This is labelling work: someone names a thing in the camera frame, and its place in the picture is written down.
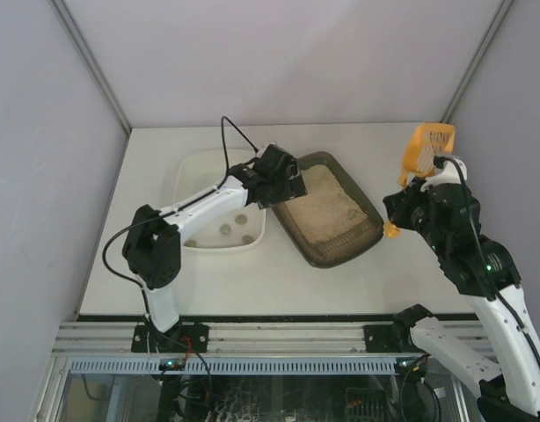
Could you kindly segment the yellow plastic litter scoop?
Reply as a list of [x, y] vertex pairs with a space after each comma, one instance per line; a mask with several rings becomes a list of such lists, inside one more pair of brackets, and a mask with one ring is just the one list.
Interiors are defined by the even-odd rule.
[[[425, 182], [426, 177], [434, 175], [434, 158], [436, 156], [452, 156], [456, 129], [450, 124], [421, 123], [407, 144], [402, 158], [398, 184], [402, 189], [408, 187], [416, 178]], [[431, 198], [439, 193], [436, 206], [444, 213], [455, 213], [459, 205], [448, 201], [452, 192], [462, 193], [461, 184], [445, 184], [428, 189]]]

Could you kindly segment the dark translucent litter box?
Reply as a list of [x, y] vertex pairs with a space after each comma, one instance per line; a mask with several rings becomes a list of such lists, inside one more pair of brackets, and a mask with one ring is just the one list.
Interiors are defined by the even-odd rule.
[[[383, 219], [340, 162], [318, 151], [298, 159], [307, 194], [273, 207], [303, 258], [316, 268], [345, 264], [383, 237]], [[354, 210], [358, 217], [347, 218]]]

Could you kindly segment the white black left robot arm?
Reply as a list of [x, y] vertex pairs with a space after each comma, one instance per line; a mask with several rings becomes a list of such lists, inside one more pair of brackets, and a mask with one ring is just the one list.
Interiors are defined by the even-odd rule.
[[274, 207], [307, 194], [297, 159], [274, 143], [251, 160], [235, 164], [223, 181], [169, 207], [137, 209], [121, 254], [142, 283], [149, 320], [165, 333], [179, 322], [172, 285], [182, 266], [182, 248], [198, 230], [229, 212]]

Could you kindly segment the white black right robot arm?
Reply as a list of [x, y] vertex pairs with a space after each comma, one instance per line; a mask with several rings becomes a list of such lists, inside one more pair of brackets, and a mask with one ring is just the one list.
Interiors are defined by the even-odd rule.
[[406, 180], [383, 199], [388, 223], [419, 234], [489, 339], [488, 360], [424, 306], [394, 316], [400, 344], [438, 360], [468, 388], [487, 421], [540, 421], [540, 340], [507, 249], [480, 232], [480, 205], [458, 177]]

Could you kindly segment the white plastic waste bin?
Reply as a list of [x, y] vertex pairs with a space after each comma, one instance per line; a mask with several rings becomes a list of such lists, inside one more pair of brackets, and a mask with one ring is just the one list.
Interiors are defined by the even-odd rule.
[[[187, 202], [215, 189], [223, 180], [228, 167], [243, 164], [254, 158], [254, 153], [246, 149], [232, 149], [223, 153], [219, 149], [196, 152], [186, 156], [179, 165], [174, 185], [173, 203], [184, 205]], [[185, 246], [182, 249], [191, 252], [239, 252], [253, 248], [265, 234], [266, 210], [259, 209], [257, 204], [242, 205], [242, 196], [232, 193], [237, 187], [236, 181], [228, 179], [219, 192], [209, 198], [192, 205], [189, 210], [200, 211], [185, 224], [185, 242], [194, 239], [196, 248]], [[248, 222], [238, 225], [238, 215], [246, 215]], [[220, 228], [224, 224], [231, 226], [229, 235], [224, 236]], [[242, 236], [253, 237], [251, 244], [243, 244]]]

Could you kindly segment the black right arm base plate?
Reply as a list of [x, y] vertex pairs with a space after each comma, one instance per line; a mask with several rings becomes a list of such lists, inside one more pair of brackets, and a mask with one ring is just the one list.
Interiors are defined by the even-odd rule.
[[363, 337], [368, 353], [402, 353], [413, 350], [408, 331], [395, 324], [367, 324]]

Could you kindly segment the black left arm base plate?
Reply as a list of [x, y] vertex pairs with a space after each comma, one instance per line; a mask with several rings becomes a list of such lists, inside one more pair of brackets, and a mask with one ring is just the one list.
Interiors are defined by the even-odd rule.
[[205, 353], [209, 327], [205, 324], [180, 324], [165, 333], [152, 324], [139, 323], [133, 333], [132, 353]]

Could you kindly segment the aluminium front rail frame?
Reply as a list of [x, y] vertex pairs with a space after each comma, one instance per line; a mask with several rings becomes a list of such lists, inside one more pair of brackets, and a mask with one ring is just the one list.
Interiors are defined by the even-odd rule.
[[[363, 337], [367, 324], [385, 322], [225, 323], [209, 327], [206, 357], [347, 357], [392, 355], [368, 353]], [[52, 353], [66, 356], [133, 356], [137, 322], [75, 322], [60, 326]]]

